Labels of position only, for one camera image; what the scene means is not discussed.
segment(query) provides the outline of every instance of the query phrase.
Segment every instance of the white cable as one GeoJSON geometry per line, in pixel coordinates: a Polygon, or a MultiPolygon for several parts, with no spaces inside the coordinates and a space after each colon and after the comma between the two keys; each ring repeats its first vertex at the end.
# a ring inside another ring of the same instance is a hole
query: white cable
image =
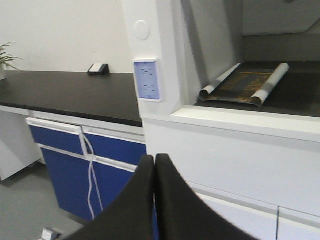
{"type": "Polygon", "coordinates": [[[97,192],[97,195],[98,195],[98,200],[99,200],[101,211],[104,210],[104,207],[103,207],[103,204],[102,204],[100,190],[99,190],[99,186],[98,186],[98,181],[97,181],[97,178],[96,178],[96,172],[95,172],[94,165],[93,165],[95,151],[94,151],[94,148],[92,147],[91,143],[89,142],[88,138],[86,137],[86,135],[83,134],[83,138],[86,141],[86,143],[88,144],[88,146],[90,148],[90,151],[91,151],[91,158],[89,160],[90,163],[89,163],[89,168],[88,168],[89,191],[88,191],[88,196],[87,196],[87,202],[88,202],[88,206],[89,206],[89,209],[90,209],[90,212],[91,212],[92,219],[94,219],[95,218],[95,212],[94,212],[94,210],[92,208],[92,204],[91,204],[92,175],[93,175],[93,180],[94,180],[96,192],[97,192]]]}

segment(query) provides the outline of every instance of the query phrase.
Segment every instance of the white cabinet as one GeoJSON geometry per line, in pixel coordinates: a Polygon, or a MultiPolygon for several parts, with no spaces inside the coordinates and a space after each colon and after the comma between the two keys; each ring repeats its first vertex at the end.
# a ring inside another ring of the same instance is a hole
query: white cabinet
{"type": "Polygon", "coordinates": [[[242,204],[222,200],[204,194],[197,194],[210,208],[230,223],[259,240],[275,240],[277,238],[277,206],[256,202],[251,199],[242,204]]]}
{"type": "Polygon", "coordinates": [[[41,158],[26,124],[26,115],[27,110],[12,111],[10,107],[0,106],[0,181],[41,158]]]}
{"type": "Polygon", "coordinates": [[[320,217],[280,207],[278,240],[320,240],[320,217]]]}

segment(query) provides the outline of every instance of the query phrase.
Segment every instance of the blue cabinet door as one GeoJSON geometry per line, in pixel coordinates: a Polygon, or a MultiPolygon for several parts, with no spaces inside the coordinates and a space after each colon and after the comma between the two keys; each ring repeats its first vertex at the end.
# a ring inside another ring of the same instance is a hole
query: blue cabinet door
{"type": "MultiPolygon", "coordinates": [[[[44,148],[41,150],[59,207],[87,221],[92,220],[88,206],[89,161],[44,148]]],[[[124,189],[133,173],[98,162],[94,162],[93,166],[102,205],[106,208],[124,189]]],[[[95,216],[102,212],[94,183],[92,184],[91,205],[95,216]]]]}
{"type": "MultiPolygon", "coordinates": [[[[44,148],[41,151],[59,207],[87,221],[92,220],[87,201],[89,162],[44,148]]],[[[100,210],[95,188],[92,189],[91,205],[95,212],[100,210]]]]}
{"type": "Polygon", "coordinates": [[[125,188],[133,172],[94,162],[103,208],[107,208],[125,188]]]}

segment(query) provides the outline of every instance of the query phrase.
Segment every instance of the white cabinet door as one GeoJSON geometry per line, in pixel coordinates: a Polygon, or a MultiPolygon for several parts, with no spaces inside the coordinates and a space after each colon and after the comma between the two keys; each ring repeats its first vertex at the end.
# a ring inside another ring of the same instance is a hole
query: white cabinet door
{"type": "Polygon", "coordinates": [[[280,207],[278,240],[320,240],[320,217],[280,207]]]}
{"type": "Polygon", "coordinates": [[[197,194],[209,207],[230,223],[259,240],[276,240],[277,207],[273,209],[256,206],[256,209],[197,194]]]}

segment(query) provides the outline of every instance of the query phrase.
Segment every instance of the electrical outlet panel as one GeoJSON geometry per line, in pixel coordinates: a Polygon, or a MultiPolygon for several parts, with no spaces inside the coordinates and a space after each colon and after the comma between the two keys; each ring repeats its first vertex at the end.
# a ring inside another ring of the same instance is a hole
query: electrical outlet panel
{"type": "Polygon", "coordinates": [[[139,98],[146,101],[160,102],[157,60],[135,59],[134,72],[139,98]]]}

